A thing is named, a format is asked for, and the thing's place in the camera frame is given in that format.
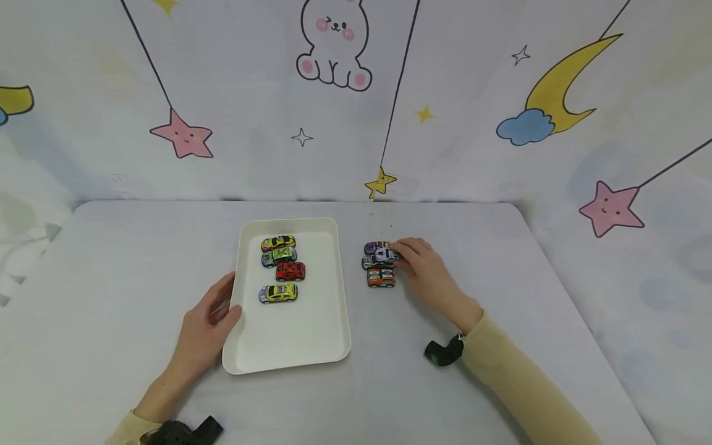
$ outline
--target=white tray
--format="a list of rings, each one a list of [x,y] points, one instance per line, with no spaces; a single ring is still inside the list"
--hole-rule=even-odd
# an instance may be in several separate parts
[[[295,283],[293,303],[260,303],[262,286],[279,284],[275,269],[263,267],[260,244],[280,234],[294,235],[297,261],[306,266]],[[240,232],[232,304],[241,304],[242,319],[223,348],[223,367],[248,374],[285,367],[337,362],[351,350],[344,278],[336,221],[331,218],[252,221]]]

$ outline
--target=red toy car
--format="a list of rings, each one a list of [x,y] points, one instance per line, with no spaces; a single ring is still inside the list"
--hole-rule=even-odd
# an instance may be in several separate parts
[[[302,281],[307,275],[307,268],[299,261],[288,261],[277,265],[275,279],[280,283],[285,281]]]

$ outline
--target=yellow star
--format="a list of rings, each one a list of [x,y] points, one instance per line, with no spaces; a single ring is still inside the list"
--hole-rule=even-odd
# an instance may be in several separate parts
[[[176,0],[153,0],[158,6],[162,7],[166,11],[166,15],[170,18],[171,10],[173,6],[176,6],[178,2]]]
[[[432,119],[435,117],[432,114],[430,114],[430,105],[425,105],[425,108],[422,111],[416,111],[415,114],[417,114],[418,117],[420,117],[421,124],[423,122],[425,122],[426,120]]]
[[[373,182],[367,182],[364,184],[371,191],[371,195],[368,199],[373,199],[376,196],[376,192],[380,194],[386,194],[386,186],[391,182],[396,182],[395,176],[389,176],[383,172],[383,167],[378,167],[378,179]]]

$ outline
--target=outline star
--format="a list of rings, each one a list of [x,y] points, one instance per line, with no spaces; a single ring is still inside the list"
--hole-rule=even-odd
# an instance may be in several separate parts
[[[423,108],[422,111],[416,111],[415,114],[420,117],[420,125],[423,125],[423,122],[425,122],[428,119],[434,119],[435,116],[430,114],[430,104],[425,105],[425,108]]]
[[[396,182],[398,179],[395,176],[389,176],[383,172],[383,167],[378,167],[378,179],[373,182],[364,184],[371,191],[368,199],[374,199],[376,192],[386,194],[386,186],[391,182]]]
[[[178,159],[188,155],[197,157],[213,157],[205,145],[213,131],[205,127],[191,127],[171,108],[171,122],[168,125],[152,128],[151,134],[173,142],[173,150]]]
[[[178,4],[176,0],[153,0],[153,2],[163,8],[164,11],[166,11],[166,15],[169,19],[171,18],[173,6],[176,6]]]
[[[639,187],[614,192],[603,181],[596,183],[596,197],[579,209],[581,215],[591,220],[593,233],[601,238],[615,226],[645,227],[643,221],[630,209],[640,191]]]
[[[517,66],[521,61],[523,61],[523,60],[526,59],[526,58],[531,58],[531,56],[527,54],[527,46],[528,46],[528,45],[524,45],[524,48],[522,48],[521,51],[519,51],[519,52],[516,53],[516,54],[512,54],[512,57],[514,57],[515,59],[517,59],[517,60],[514,62],[514,66]]]
[[[296,135],[296,136],[292,136],[292,139],[296,139],[297,141],[299,141],[299,142],[302,144],[302,147],[304,147],[304,143],[305,143],[305,142],[307,142],[308,140],[312,140],[312,139],[314,139],[314,138],[305,135],[305,134],[304,134],[304,129],[303,129],[303,128],[300,128],[300,129],[299,129],[299,134]]]

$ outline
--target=cartoon bunny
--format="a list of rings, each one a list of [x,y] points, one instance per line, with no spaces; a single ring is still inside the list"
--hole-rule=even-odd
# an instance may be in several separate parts
[[[362,0],[307,0],[302,8],[302,34],[312,46],[297,58],[297,71],[306,80],[321,80],[341,88],[364,91],[371,71],[359,56],[368,43],[368,18]]]

